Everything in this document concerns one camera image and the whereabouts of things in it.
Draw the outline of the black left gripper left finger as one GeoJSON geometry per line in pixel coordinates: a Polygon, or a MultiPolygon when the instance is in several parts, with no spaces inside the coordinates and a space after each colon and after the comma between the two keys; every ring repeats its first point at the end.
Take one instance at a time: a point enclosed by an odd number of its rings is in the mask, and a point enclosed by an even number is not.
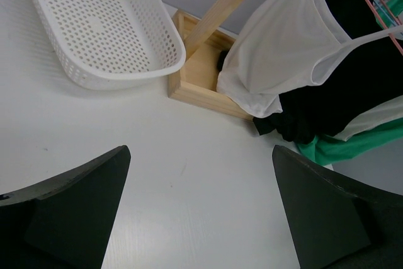
{"type": "Polygon", "coordinates": [[[127,146],[1,195],[1,268],[101,268],[128,175],[127,146]]]}

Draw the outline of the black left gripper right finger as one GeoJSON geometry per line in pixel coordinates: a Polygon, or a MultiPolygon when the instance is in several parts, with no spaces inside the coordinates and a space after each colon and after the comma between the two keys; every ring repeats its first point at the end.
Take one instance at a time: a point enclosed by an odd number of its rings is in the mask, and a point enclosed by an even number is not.
{"type": "Polygon", "coordinates": [[[402,268],[402,195],[284,146],[272,160],[301,268],[402,268]]]}

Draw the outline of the black tank top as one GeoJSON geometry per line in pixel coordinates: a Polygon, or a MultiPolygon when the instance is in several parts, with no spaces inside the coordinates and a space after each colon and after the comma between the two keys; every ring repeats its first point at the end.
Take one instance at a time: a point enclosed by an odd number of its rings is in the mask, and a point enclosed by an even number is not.
{"type": "Polygon", "coordinates": [[[265,0],[221,58],[217,90],[261,135],[335,136],[402,95],[401,31],[373,0],[265,0]]]}

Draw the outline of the white tank top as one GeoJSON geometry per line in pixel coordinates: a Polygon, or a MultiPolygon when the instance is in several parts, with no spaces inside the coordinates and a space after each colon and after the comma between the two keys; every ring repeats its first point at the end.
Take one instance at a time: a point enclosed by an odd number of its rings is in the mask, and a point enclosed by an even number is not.
{"type": "Polygon", "coordinates": [[[323,84],[355,48],[401,31],[395,26],[351,38],[325,0],[266,0],[229,50],[217,91],[265,118],[282,111],[282,93],[323,84]]]}

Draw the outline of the pink wire hanger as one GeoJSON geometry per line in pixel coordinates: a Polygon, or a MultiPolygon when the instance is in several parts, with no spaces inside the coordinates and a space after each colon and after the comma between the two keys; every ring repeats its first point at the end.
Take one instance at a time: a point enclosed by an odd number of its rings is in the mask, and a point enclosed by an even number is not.
{"type": "Polygon", "coordinates": [[[375,7],[373,6],[373,1],[365,0],[365,2],[366,2],[367,6],[370,8],[371,12],[374,14],[374,16],[376,17],[376,19],[378,20],[378,22],[381,24],[381,26],[383,28],[383,31],[379,31],[377,33],[387,33],[388,36],[390,37],[391,41],[394,43],[396,48],[399,50],[400,54],[402,54],[402,47],[400,46],[400,44],[398,43],[398,41],[394,37],[394,33],[396,31],[399,31],[402,28],[402,25],[399,25],[399,26],[396,25],[393,28],[388,28],[387,25],[383,22],[383,19],[378,14],[378,12],[375,9],[375,7]]]}

